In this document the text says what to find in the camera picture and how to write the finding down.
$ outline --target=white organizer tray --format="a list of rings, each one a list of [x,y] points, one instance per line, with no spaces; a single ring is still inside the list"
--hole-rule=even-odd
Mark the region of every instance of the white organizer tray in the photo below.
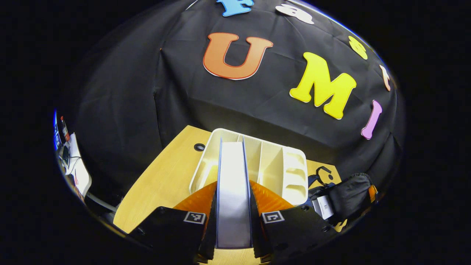
[[[308,199],[308,167],[306,155],[299,149],[260,140],[226,129],[211,133],[190,182],[190,194],[218,180],[219,144],[242,142],[249,180],[265,186],[294,206]]]

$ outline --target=cable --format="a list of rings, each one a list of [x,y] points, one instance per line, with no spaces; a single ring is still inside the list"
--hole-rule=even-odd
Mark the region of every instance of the cable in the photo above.
[[[118,210],[116,207],[113,207],[109,204],[107,204],[106,202],[98,199],[97,197],[95,197],[95,195],[91,194],[90,192],[87,192],[87,197],[89,197],[92,201],[98,203],[99,205],[107,208],[108,210],[111,210],[112,212],[116,213],[116,211]]]

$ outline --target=red bottle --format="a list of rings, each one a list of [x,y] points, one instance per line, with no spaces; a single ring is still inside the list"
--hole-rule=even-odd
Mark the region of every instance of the red bottle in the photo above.
[[[67,126],[65,125],[64,116],[61,116],[60,120],[62,122],[62,133],[64,134],[65,141],[70,141],[70,135],[69,135],[69,132],[67,131]]]

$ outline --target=wooden table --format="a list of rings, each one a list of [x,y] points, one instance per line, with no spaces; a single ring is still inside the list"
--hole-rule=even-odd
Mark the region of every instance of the wooden table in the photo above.
[[[211,132],[192,126],[183,129],[158,157],[147,167],[138,180],[128,191],[114,216],[113,224],[126,233],[134,230],[157,207],[173,208],[190,195],[189,185],[193,173],[203,152],[196,151],[194,145],[206,144]],[[323,182],[340,183],[340,177],[333,165],[322,164],[307,160],[308,174],[315,174],[316,170],[325,166],[332,171],[333,180],[328,173],[321,170]],[[319,186],[314,182],[310,188]],[[337,225],[336,230],[346,224]],[[253,248],[247,249],[215,249],[214,259],[208,264],[229,265],[246,264],[258,265],[260,259],[255,258]]]

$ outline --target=label tag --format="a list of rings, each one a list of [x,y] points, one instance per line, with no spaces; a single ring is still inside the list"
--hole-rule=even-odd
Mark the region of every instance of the label tag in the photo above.
[[[312,201],[312,204],[316,213],[322,216],[324,220],[333,216],[332,206],[327,195],[318,197]]]

